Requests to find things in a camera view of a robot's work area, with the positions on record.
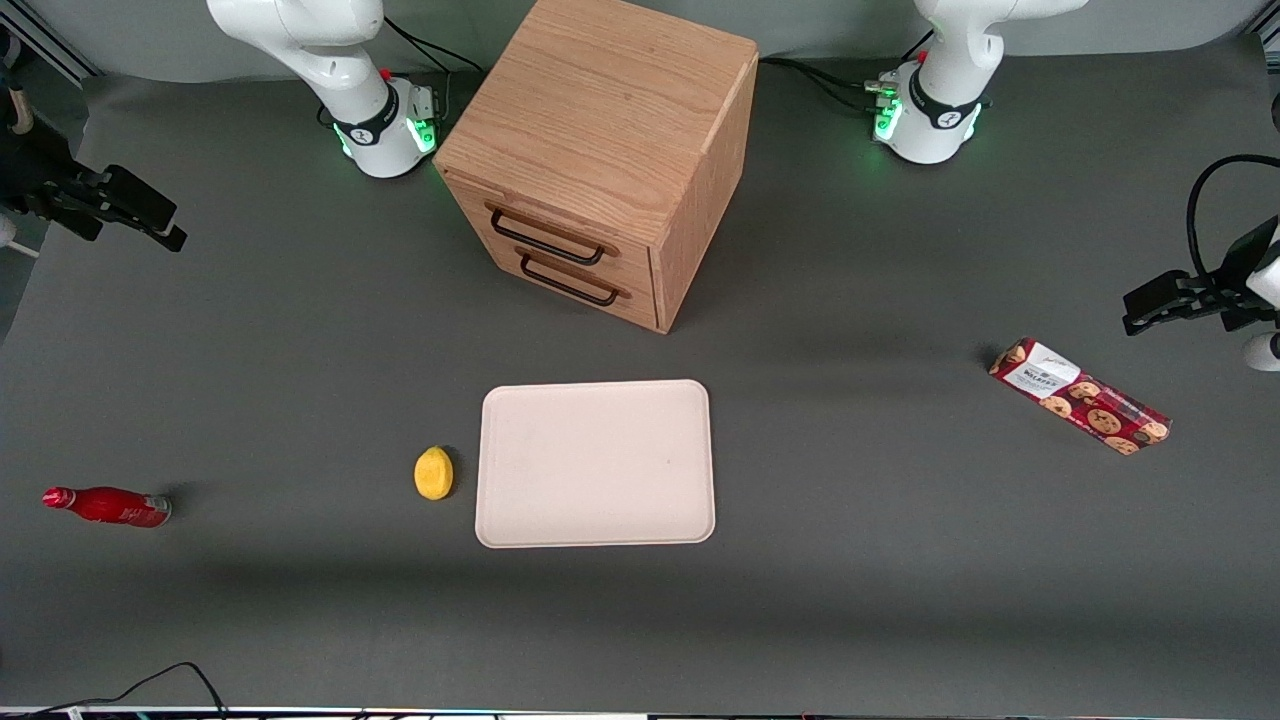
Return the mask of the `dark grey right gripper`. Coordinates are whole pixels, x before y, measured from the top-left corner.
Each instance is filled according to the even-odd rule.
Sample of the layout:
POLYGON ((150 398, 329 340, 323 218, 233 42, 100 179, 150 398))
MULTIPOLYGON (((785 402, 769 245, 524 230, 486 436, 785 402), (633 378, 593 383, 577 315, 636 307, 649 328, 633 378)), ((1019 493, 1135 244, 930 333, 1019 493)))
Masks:
MULTIPOLYGON (((1 131, 1 204, 17 214, 56 223, 86 241, 102 229, 96 209, 99 174, 81 165, 67 138, 37 120, 18 135, 1 131)), ((175 224, 177 205, 138 176, 119 165, 105 168, 105 222, 146 234, 168 251, 180 251, 187 233, 175 224)))

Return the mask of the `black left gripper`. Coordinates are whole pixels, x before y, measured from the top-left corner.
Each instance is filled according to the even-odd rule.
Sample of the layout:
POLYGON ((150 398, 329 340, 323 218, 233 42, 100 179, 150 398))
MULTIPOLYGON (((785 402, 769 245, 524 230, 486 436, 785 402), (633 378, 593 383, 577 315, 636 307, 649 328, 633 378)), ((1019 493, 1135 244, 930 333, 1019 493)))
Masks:
MULTIPOLYGON (((1271 217, 1235 240, 1215 272, 1219 288, 1261 322, 1277 325, 1279 310, 1279 229, 1271 217)), ((1175 320, 1194 320, 1221 313, 1210 292, 1208 281, 1188 272, 1165 272, 1125 295, 1123 318, 1126 336, 1138 336, 1152 327, 1175 320)))

